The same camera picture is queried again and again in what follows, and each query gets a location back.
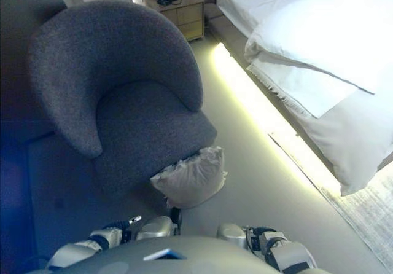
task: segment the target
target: bed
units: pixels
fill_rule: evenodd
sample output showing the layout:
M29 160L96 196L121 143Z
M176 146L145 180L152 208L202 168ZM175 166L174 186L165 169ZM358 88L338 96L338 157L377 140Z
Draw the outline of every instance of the bed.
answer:
M342 195L393 161L393 0L205 1L210 32L339 180Z

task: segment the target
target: chair seat cushion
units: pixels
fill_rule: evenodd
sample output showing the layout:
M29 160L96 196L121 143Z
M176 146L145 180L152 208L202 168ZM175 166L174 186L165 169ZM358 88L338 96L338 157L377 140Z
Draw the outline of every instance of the chair seat cushion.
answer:
M214 142L216 129L152 81L111 90L97 108L103 153L94 159L103 190L121 197L164 167Z

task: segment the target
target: white towel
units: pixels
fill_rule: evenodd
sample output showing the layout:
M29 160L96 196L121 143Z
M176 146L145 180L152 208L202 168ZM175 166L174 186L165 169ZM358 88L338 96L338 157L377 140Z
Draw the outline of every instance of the white towel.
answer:
M288 107L316 118L358 89L329 74L263 53L247 69Z

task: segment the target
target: carpet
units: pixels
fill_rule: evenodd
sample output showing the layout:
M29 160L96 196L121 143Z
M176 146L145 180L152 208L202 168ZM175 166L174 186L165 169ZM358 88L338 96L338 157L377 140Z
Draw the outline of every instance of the carpet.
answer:
M295 131L277 130L269 136L393 273L393 163L379 171L366 188L341 197L338 181Z

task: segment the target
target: chair backrest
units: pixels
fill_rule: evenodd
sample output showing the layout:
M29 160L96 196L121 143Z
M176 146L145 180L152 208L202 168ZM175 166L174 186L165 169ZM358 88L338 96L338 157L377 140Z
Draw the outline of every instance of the chair backrest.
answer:
M33 36L29 68L58 131L90 158L102 152L96 107L110 89L150 79L191 111L203 100L198 65L180 31L158 12L120 1L88 2L54 16Z

